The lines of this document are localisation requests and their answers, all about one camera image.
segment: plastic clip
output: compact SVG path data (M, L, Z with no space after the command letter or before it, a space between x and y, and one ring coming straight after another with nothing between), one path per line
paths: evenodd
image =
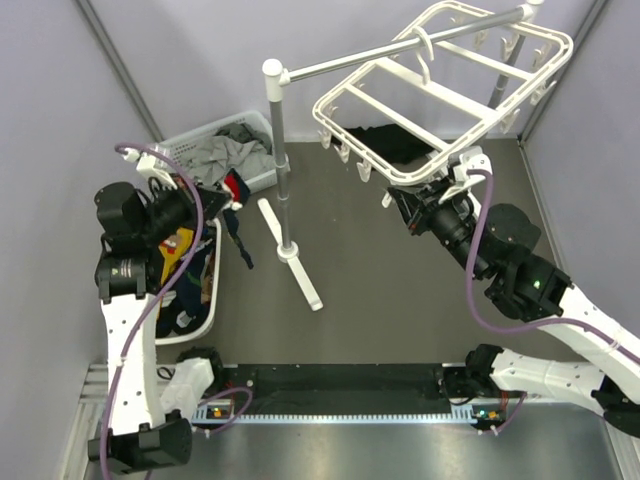
M620 340L623 336L624 336L624 328L622 328L622 325L619 325L615 333L611 335L612 343L607 345L605 348L602 348L602 350L598 353L611 355L613 352L615 352L620 348Z
M516 43L518 43L519 36L520 35L518 35L517 33L514 33L510 40L507 40L506 37L502 37L500 39L500 41L502 42L501 57L503 62L508 61L509 58L511 57L511 54L513 53L513 49L516 48Z
M124 158L125 162L136 163L140 160L140 152L133 148L125 148L124 154L122 154L122 158Z
M322 148L327 150L331 146L331 132L326 128L322 130L318 130L318 135L320 135L320 144Z
M358 168L358 173L360 174L360 180L363 182L368 182L371 178L371 163L367 160L362 160L362 162L356 163L356 167Z
M329 104L329 106L327 107L327 117L331 118L333 117L333 114L335 113L335 111L338 109L338 107L336 107L335 105L331 105Z
M476 36L473 40L473 48L476 50L476 52L482 48L482 45L484 45L484 42L486 42L488 36L489 32L486 30L481 30L476 33Z
M533 51L533 64L531 65L531 71L537 72L542 67L542 64L547 59L549 52L551 51L551 44L545 43L542 47L536 48Z
M513 112L500 120L500 130L502 131L502 133L507 133L509 132L509 130L511 130L511 127L513 127L513 124L515 123L519 114L520 109L516 108Z
M455 166L452 167L454 183L438 200L440 205L459 193L467 191L474 185L484 181L482 175L470 176L468 173L469 170L493 172L491 160L482 152L482 148L478 146L466 148L463 151L451 155L450 162L452 160L455 161Z
M531 105L535 107L538 103L540 103L540 100L542 100L542 97L544 97L547 93L549 93L549 90L555 87L556 83L558 82L554 80L549 85L540 85L536 89L536 91L533 92L533 94L531 95Z
M431 39L429 38L427 32L425 32L424 28L422 27L413 27L411 32L420 37L422 43L427 49L427 53L429 54L429 60L433 62L433 60L435 59L435 56L433 54L433 44L431 43ZM426 85L431 81L431 72L429 72L429 66L427 65L427 62L424 61L424 58L422 58L420 50L416 50L416 56L418 57L418 62L422 67L422 82Z
M349 161L349 154L351 153L351 149L349 148L349 145L342 142L342 145L340 147L338 147L337 145L334 145L333 148L335 148L336 152L338 152L338 155L340 156L340 160L342 160L342 163L347 163Z
M393 202L393 197L389 192L386 192L384 194L384 197L382 197L382 208L389 208L389 205L391 205L391 202Z

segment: laundry basket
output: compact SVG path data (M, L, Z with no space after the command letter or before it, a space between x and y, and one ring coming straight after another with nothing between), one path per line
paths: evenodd
M222 120L209 123L203 127L178 135L177 137L170 138L160 143L160 146L168 148L171 157L179 162L189 151L197 147L200 139L215 135L220 128L225 125L229 125L230 123L247 123L254 130L267 133L273 143L271 124L269 124L267 119L264 118L260 112L250 110L248 112L238 113L237 115L223 118ZM243 177L243 180L251 189L251 193L255 193L276 184L276 170L274 168L273 170L269 170L268 172L262 173L254 178Z
M176 335L175 333L172 333L170 336L165 338L156 338L156 345L158 346L190 342L191 340L195 340L196 338L205 336L207 333L209 333L211 327L213 327L213 319L216 312L216 299L218 297L218 284L220 281L220 249L222 248L222 226L220 225L220 220L218 220L217 218L214 218L212 223L216 228L216 249L212 254L215 255L213 260L214 271L211 277L211 282L213 283L213 285L211 286L211 304L209 305L209 313L207 314L207 318L204 323L200 325L200 328L198 328L194 332L187 333L186 335ZM174 297L175 292L167 293L164 297L162 297L162 305L168 305L169 303L171 303Z

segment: drying rack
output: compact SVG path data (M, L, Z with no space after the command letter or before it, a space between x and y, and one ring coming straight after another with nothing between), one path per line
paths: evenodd
M550 82L551 77L571 57L573 42L564 33L531 23L523 23L534 20L543 2L544 0L527 0L525 4L513 10L493 14L457 1L446 0L425 10L389 45L293 71L285 69L279 60L271 59L264 63L262 71L265 75L273 126L280 218L276 217L267 200L261 199L259 206L278 244L278 257L290 266L313 310L322 308L322 301L300 262L298 246L291 240L288 165L284 153L282 115L283 87L322 73L363 64L315 104L313 116L322 126L321 143L325 148L329 148L331 137L337 137L342 142L338 153L343 162L348 161L351 152L356 153L361 158L357 167L363 181L368 181L371 170L375 169L393 185L420 185L446 169L449 159L456 152L473 146L496 125L500 124L503 132L510 130L520 112L518 107L527 99L530 99L532 104L537 104L555 85L555 82ZM456 25L437 33L427 33L425 25L439 14L451 15ZM511 32L510 38L502 38L503 62L449 42L453 38L475 33L474 47L479 50L487 39L487 30L500 26ZM525 39L529 37L542 40L543 46L535 50L531 70L525 71L516 68L515 64ZM409 50L416 52L421 67L418 72L395 61L399 53ZM439 55L452 54L499 74L488 105L483 105L431 79L429 62L434 60L436 50ZM408 88L414 88L426 96L437 98L451 107L462 110L475 117L477 122L453 142L439 138L362 90L363 79L374 69L387 71L407 83ZM520 81L521 85L502 101L505 87L510 79ZM396 169L387 160L350 135L333 119L336 110L333 102L345 93L365 102L415 137L431 145L436 153L425 165L412 172ZM383 204L388 205L389 200L388 196L385 197Z

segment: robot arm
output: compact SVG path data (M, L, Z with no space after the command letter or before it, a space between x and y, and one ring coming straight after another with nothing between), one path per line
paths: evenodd
M480 212L469 188L482 175L469 172L482 170L491 172L489 159L474 147L427 185L389 189L410 232L433 232L463 268L472 253ZM481 345L466 362L467 379L474 386L470 394L499 389L571 402L640 436L640 339L600 311L564 272L532 253L540 233L513 205L489 208L473 275L476 280L493 279L485 295L505 316L527 325L498 329L472 313L496 333L539 328L590 364L539 360Z
M97 216L104 234L95 277L107 328L109 388L113 395L106 435L107 464L112 472L128 474L182 465L189 460L190 419L215 380L219 359L215 352L197 352L193 358L187 355L177 364L160 397L155 327L164 259L158 246L178 227L195 222L195 199L180 188L178 179L174 181L158 168L152 156L128 150L125 159L137 162L153 198L125 182L107 185L96 194ZM229 201L224 192L198 193L205 204L203 210L210 215ZM143 315L146 317L132 337ZM92 461L100 459L100 440L89 441Z

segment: pole stand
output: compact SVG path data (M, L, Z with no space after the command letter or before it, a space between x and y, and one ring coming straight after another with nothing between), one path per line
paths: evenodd
M278 258L281 262L289 265L291 273L293 273L293 276L298 282L298 285L300 285L300 289L302 290L304 297L307 299L307 303L309 303L311 310L313 310L314 312L320 310L323 307L322 300L320 300L318 292L313 286L313 283L311 283L309 275L307 275L307 272L304 269L300 258L298 257L298 255L300 254L298 245L296 245L295 242L291 242L291 248L285 250L282 245L282 227L280 226L280 222L278 221L275 212L271 208L269 201L266 198L261 198L260 200L258 200L258 207L260 208L260 212L262 213L262 216L269 226L269 230L271 230L273 238L278 244L278 248L276 250L278 253Z

